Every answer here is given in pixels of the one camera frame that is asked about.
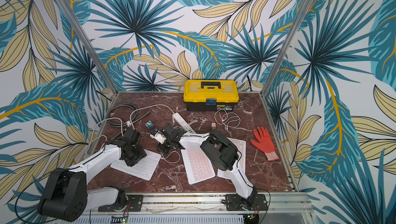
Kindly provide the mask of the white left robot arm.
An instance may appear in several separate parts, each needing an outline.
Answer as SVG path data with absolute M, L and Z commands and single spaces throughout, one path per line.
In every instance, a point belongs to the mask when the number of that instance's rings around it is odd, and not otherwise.
M 38 204 L 38 213 L 73 222 L 84 211 L 95 208 L 112 207 L 116 211 L 125 210 L 129 202 L 124 190 L 110 186 L 89 190 L 87 185 L 117 160 L 134 166 L 146 157 L 146 152 L 139 144 L 139 137 L 140 132 L 128 129 L 122 138 L 112 140 L 82 162 L 52 171 Z

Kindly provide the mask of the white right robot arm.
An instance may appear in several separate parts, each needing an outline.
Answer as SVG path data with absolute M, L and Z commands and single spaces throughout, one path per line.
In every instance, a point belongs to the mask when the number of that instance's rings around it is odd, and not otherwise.
M 200 148 L 219 170 L 225 171 L 236 190 L 236 207 L 252 210 L 257 197 L 257 189 L 241 169 L 242 154 L 225 135 L 214 129 L 209 133 L 194 134 L 166 125 L 152 132 L 151 137 L 158 142 L 157 150 L 169 154 L 171 149 Z

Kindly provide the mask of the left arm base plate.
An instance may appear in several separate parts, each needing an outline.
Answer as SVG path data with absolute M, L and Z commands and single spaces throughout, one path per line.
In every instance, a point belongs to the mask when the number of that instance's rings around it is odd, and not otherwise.
M 118 213 L 129 213 L 129 212 L 140 212 L 142 208 L 143 196 L 142 195 L 126 195 L 121 200 L 117 200 L 116 203 L 111 205 L 104 205 L 98 208 L 99 212 L 118 212 Z

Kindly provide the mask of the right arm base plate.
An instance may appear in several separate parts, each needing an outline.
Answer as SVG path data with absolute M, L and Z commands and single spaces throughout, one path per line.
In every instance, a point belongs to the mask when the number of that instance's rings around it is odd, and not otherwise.
M 222 203 L 227 211 L 266 211 L 269 200 L 262 194 L 257 195 L 253 200 L 244 199 L 237 194 L 227 194 Z

